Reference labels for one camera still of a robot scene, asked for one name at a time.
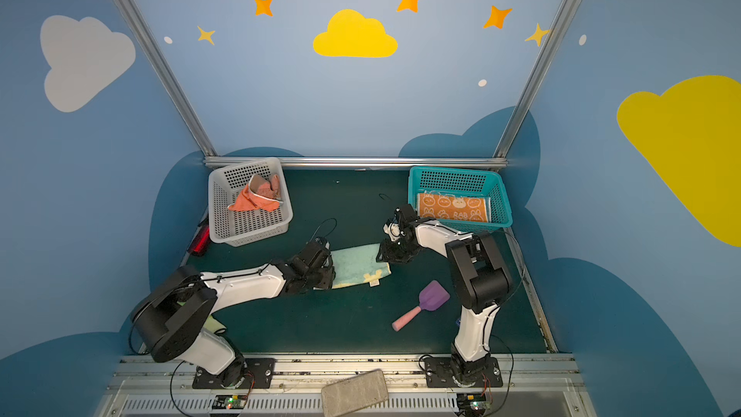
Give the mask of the yellow teal towel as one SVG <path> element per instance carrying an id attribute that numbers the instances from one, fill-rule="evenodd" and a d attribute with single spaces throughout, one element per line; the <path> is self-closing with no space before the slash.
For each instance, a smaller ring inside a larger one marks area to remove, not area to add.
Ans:
<path id="1" fill-rule="evenodd" d="M 333 250 L 331 256 L 336 275 L 332 289 L 358 285 L 378 286 L 382 278 L 391 274 L 387 262 L 376 260 L 379 251 L 379 243 Z"/>

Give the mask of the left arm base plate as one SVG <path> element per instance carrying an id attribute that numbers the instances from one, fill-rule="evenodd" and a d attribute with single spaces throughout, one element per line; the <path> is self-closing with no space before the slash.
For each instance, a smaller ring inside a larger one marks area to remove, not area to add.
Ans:
<path id="1" fill-rule="evenodd" d="M 275 360 L 273 358 L 237 357 L 223 372 L 210 374 L 198 367 L 192 382 L 193 389 L 268 389 L 272 382 Z"/>

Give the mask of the orange bunny pattern towel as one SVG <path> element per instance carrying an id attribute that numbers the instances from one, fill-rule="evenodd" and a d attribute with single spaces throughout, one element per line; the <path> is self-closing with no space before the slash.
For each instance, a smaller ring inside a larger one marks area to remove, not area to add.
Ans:
<path id="1" fill-rule="evenodd" d="M 417 194 L 417 205 L 421 217 L 478 223 L 490 220 L 488 198 L 421 192 Z"/>

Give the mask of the pink red towel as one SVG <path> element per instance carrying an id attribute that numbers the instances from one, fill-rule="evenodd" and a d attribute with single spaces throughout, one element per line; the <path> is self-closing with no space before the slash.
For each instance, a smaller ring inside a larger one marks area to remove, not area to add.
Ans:
<path id="1" fill-rule="evenodd" d="M 265 179 L 261 175 L 254 175 L 248 185 L 237 194 L 235 202 L 228 206 L 232 212 L 252 212 L 265 210 L 275 212 L 282 204 L 280 177 L 273 175 Z"/>

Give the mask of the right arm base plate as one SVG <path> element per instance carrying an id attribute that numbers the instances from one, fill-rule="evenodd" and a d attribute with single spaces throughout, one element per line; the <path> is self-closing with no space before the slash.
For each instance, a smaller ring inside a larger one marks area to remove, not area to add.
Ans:
<path id="1" fill-rule="evenodd" d="M 428 388 L 501 388 L 504 386 L 497 359 L 486 356 L 466 362 L 457 356 L 423 355 L 418 361 Z"/>

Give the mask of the white plastic basket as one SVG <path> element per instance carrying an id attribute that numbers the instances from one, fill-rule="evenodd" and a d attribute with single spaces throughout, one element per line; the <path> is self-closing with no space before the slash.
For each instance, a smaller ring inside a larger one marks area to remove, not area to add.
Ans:
<path id="1" fill-rule="evenodd" d="M 230 210 L 254 177 L 275 183 L 280 197 L 276 210 L 256 207 L 254 210 Z M 210 238 L 215 243 L 237 247 L 287 233 L 293 219 L 285 176 L 278 158 L 258 160 L 222 167 L 208 178 L 208 223 Z"/>

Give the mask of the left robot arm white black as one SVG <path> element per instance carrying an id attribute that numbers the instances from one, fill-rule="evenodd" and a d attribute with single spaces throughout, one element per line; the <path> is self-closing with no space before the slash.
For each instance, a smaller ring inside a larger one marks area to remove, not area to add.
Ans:
<path id="1" fill-rule="evenodd" d="M 331 252 L 311 245 L 287 261 L 252 270 L 213 273 L 181 266 L 134 309 L 132 327 L 154 361 L 193 364 L 230 387 L 244 377 L 244 358 L 206 329 L 208 318 L 254 300 L 329 290 L 334 278 Z"/>

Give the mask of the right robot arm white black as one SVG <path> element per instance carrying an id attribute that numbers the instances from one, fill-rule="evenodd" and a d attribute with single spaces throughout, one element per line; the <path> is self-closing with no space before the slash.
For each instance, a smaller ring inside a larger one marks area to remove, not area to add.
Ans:
<path id="1" fill-rule="evenodd" d="M 430 249 L 450 263 L 453 288 L 461 303 L 451 368 L 460 381 L 480 373 L 490 363 L 490 336 L 495 319 L 513 292 L 513 278 L 496 241 L 488 232 L 463 233 L 428 218 L 405 224 L 388 221 L 387 236 L 377 259 L 406 264 Z"/>

